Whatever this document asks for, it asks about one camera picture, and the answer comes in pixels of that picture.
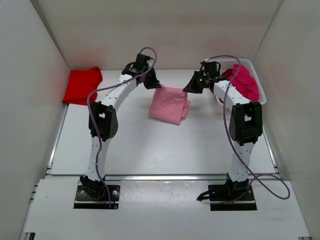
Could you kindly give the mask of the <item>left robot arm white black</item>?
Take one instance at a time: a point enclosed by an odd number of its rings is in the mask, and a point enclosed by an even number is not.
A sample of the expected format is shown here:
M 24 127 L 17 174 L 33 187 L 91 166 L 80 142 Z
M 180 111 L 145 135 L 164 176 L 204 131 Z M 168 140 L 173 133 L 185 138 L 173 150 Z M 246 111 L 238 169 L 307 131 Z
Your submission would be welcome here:
M 80 182 L 94 201 L 111 196 L 106 188 L 105 163 L 111 139 L 119 129 L 117 111 L 139 84 L 142 83 L 147 90 L 161 87 L 154 69 L 155 63 L 155 58 L 138 53 L 135 61 L 125 66 L 116 85 L 109 88 L 105 97 L 88 107 L 91 151 L 87 172 L 80 177 Z

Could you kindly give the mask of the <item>light pink polo shirt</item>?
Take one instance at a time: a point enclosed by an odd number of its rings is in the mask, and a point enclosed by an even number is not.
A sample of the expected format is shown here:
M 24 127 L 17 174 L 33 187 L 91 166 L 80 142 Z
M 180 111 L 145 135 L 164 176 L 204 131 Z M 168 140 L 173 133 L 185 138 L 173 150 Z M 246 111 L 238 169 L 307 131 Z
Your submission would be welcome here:
M 182 88 L 162 85 L 154 91 L 148 116 L 179 126 L 187 116 L 190 103 L 188 93 Z

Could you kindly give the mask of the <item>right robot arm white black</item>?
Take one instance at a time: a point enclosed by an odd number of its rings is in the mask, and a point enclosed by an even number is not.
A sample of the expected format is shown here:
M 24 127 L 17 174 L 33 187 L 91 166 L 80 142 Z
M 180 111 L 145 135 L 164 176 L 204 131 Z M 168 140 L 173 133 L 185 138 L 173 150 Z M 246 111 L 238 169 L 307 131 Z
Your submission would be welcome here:
M 198 201 L 222 196 L 224 201 L 236 200 L 249 189 L 249 164 L 252 150 L 263 133 L 262 106 L 244 96 L 231 81 L 220 76 L 221 64 L 205 60 L 195 71 L 184 92 L 201 94 L 204 89 L 223 101 L 223 109 L 230 110 L 224 121 L 227 138 L 233 150 L 230 171 L 223 185 L 201 193 Z

